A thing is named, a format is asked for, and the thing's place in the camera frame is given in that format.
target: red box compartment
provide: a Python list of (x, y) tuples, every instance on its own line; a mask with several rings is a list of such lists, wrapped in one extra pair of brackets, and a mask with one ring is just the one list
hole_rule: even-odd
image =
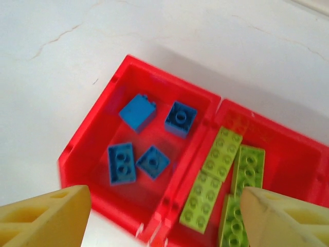
[[(136, 134), (118, 113), (139, 93), (156, 103), (157, 115)], [(197, 109), (186, 139), (165, 130), (165, 119), (175, 100)], [(220, 100), (213, 93), (127, 56), (59, 157), (62, 187), (88, 185), (93, 209), (147, 242), (169, 210)], [(155, 145), (170, 159), (170, 165), (154, 181), (137, 169), (135, 183), (110, 186), (107, 147), (126, 142), (133, 143), (135, 160)]]
[(152, 246), (215, 247), (224, 197), (230, 193), (232, 170), (222, 185), (204, 234), (178, 222), (193, 182), (220, 126), (243, 135), (242, 144), (266, 150), (263, 188), (329, 207), (328, 147), (287, 129), (232, 101), (224, 100), (206, 137), (189, 164), (172, 208), (163, 220)]

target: blue 2x2 brick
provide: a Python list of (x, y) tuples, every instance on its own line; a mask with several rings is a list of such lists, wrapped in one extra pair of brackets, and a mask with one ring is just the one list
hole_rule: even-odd
[(131, 143), (110, 146), (107, 149), (111, 185), (136, 181), (133, 145)]
[(181, 138), (186, 138), (196, 114), (196, 109), (176, 101), (166, 118), (164, 127), (167, 131)]
[(136, 162), (136, 166), (156, 179), (169, 165), (170, 160), (156, 147), (152, 146)]
[(138, 94), (119, 113), (120, 117), (137, 133), (140, 133), (156, 116), (156, 104), (146, 95)]

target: white surface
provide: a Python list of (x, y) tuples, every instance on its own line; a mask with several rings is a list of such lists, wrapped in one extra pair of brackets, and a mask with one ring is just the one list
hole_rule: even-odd
[[(329, 144), (329, 21), (284, 0), (0, 1), (0, 204), (57, 158), (126, 54)], [(83, 246), (138, 246), (94, 214)]]
[(315, 11), (329, 15), (329, 0), (293, 0)]

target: green lego brick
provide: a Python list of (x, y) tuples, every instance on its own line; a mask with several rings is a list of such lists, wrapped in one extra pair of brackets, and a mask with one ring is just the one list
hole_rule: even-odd
[(241, 145), (234, 162), (231, 193), (240, 196), (246, 186), (262, 188), (264, 163), (264, 149)]
[(249, 247), (243, 224), (240, 198), (226, 195), (218, 232), (219, 247)]
[(241, 141), (241, 135), (221, 127), (202, 166), (202, 171), (224, 182)]
[(187, 198), (179, 222), (204, 233), (222, 183), (200, 171)]

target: red plastic box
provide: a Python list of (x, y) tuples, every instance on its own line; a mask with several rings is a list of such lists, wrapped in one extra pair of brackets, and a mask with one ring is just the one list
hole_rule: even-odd
[[(157, 116), (139, 135), (119, 117), (138, 93), (157, 104)], [(186, 139), (165, 131), (164, 121), (178, 100), (198, 110)], [(205, 234), (178, 222), (192, 184), (220, 126), (243, 135), (243, 144), (266, 150), (263, 187), (329, 207), (329, 148), (232, 101), (127, 56), (59, 158), (62, 186), (87, 184), (93, 209), (151, 246), (217, 246), (223, 199), (230, 171)], [(137, 182), (110, 186), (106, 148), (134, 144), (135, 157), (157, 146), (171, 160), (152, 181), (137, 169)]]

